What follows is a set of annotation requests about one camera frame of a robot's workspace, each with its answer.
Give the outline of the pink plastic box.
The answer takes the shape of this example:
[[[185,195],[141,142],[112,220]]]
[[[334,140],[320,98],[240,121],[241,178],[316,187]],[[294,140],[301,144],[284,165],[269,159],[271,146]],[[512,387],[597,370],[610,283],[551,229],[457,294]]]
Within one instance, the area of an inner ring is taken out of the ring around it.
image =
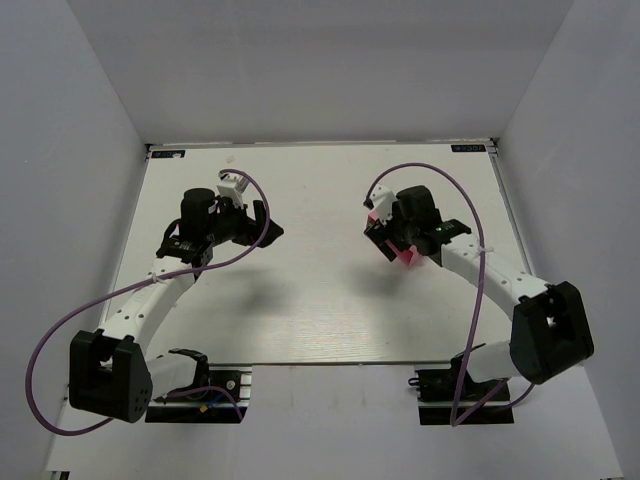
[[[367,216],[366,226],[370,223],[380,223],[379,221],[372,221]],[[396,259],[406,267],[412,267],[420,258],[416,248],[410,245],[403,237],[400,231],[399,224],[391,219],[385,226],[386,233],[388,235],[388,244],[393,248],[396,253]]]

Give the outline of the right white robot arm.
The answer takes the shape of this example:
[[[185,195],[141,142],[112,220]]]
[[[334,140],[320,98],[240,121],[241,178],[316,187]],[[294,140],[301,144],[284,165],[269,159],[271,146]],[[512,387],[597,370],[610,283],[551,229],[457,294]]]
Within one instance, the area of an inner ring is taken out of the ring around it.
[[[578,365],[594,353],[594,342],[579,290],[529,275],[488,249],[462,222],[443,220],[424,186],[399,193],[377,184],[365,201],[364,234],[390,261],[407,266],[429,259],[482,289],[511,322],[506,341],[472,348],[469,360],[450,361],[447,374],[426,383],[425,397],[477,400],[502,379],[521,377],[535,385]]]

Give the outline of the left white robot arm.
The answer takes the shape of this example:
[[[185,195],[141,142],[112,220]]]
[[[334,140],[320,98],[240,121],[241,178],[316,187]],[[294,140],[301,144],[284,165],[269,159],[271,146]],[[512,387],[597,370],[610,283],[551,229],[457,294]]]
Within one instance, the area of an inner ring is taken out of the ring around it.
[[[178,299],[213,259],[216,246],[231,241],[266,248],[284,233],[268,219],[263,201],[249,214],[241,195],[227,187],[185,191],[180,216],[165,231],[148,274],[149,284],[93,332],[80,331],[70,345],[69,401],[73,408],[137,422],[149,403],[173,391],[203,393],[209,384],[206,355],[174,348],[155,358],[146,353]]]

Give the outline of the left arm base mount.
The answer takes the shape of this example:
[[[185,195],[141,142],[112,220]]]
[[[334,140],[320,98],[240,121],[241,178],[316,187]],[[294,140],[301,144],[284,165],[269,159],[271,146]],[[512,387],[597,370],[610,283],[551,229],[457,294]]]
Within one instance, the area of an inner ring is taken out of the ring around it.
[[[247,413],[252,385],[251,366],[210,365],[208,376],[190,387],[152,401],[147,424],[239,425]]]

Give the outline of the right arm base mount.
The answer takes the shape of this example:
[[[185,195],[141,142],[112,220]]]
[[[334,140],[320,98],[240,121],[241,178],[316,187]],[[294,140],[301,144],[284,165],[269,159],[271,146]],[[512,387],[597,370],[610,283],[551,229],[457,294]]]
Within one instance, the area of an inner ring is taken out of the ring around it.
[[[418,414],[421,426],[450,424],[457,375],[449,369],[420,369],[408,379],[408,386],[417,392]],[[474,383],[466,375],[456,412],[459,417],[489,393],[495,394],[467,417],[466,425],[508,425],[514,423],[508,386],[500,380]]]

